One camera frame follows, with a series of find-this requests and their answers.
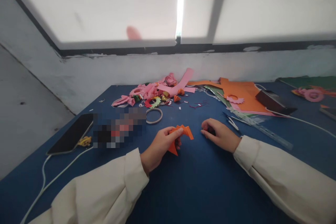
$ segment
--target gray wall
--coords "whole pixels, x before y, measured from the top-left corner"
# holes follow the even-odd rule
[[[0,90],[2,179],[74,116],[1,46]]]
[[[88,55],[63,59],[46,42],[15,0],[0,0],[0,43],[74,113],[110,85],[139,84],[187,67],[193,80],[273,81],[277,77],[336,74],[336,49],[178,55]]]

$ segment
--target smartphone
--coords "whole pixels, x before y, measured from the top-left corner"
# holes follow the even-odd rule
[[[330,118],[336,120],[336,108],[320,108],[320,111]]]
[[[81,115],[61,138],[51,147],[47,155],[63,154],[73,151],[79,140],[85,137],[93,125],[93,114]]]

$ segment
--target orange paper cutout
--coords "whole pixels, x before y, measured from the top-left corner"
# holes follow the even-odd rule
[[[180,100],[181,100],[180,97],[178,97],[178,96],[174,96],[174,102],[177,102],[177,101],[180,101]]]
[[[184,127],[183,124],[182,124],[181,126],[178,126],[178,125],[177,125],[175,129],[172,129],[171,131],[169,131],[169,134],[173,133],[174,131],[178,130],[179,128],[182,128],[182,129],[183,129],[183,133],[182,133],[182,135],[186,135],[186,136],[188,136],[188,137],[190,138],[190,140],[193,140],[193,139],[194,139],[194,137],[193,137],[193,135],[192,135],[192,133],[191,133],[191,130],[190,130],[189,126]],[[171,153],[173,153],[174,155],[178,156],[178,154],[177,154],[177,150],[176,150],[176,147],[175,147],[175,141],[173,141],[173,142],[171,143],[171,145],[169,146],[168,151],[171,152]]]
[[[212,85],[217,88],[221,88],[223,89],[224,95],[232,94],[239,98],[244,98],[244,103],[238,105],[239,109],[269,113],[265,106],[257,101],[256,95],[259,93],[259,89],[256,88],[253,82],[231,82],[226,78],[220,78],[219,82],[220,84],[217,84],[204,80],[198,82],[188,82],[188,85]]]

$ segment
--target pixelated area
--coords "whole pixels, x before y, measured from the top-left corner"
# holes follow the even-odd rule
[[[106,118],[111,113],[115,119]],[[146,130],[145,108],[118,107],[111,109],[111,113],[99,113],[93,117],[94,148],[123,148]]]

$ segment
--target clear ruler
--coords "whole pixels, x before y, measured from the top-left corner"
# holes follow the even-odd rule
[[[250,117],[247,117],[246,115],[244,115],[244,113],[240,113],[236,110],[234,110],[232,107],[228,108],[232,113],[234,113],[237,117],[239,117],[240,119],[242,119],[243,121],[245,121],[246,123],[248,123],[249,125],[253,126],[254,128],[260,130],[262,133],[264,133],[265,135],[269,136],[270,138],[272,138],[274,141],[278,142],[279,144],[281,144],[282,146],[284,146],[285,148],[287,148],[288,150],[292,150],[293,145],[286,141],[285,139],[283,139],[282,137],[278,136],[277,134],[273,133],[272,131],[270,131],[269,129],[265,128],[264,126],[258,124],[256,121],[254,121],[253,119],[251,119]]]

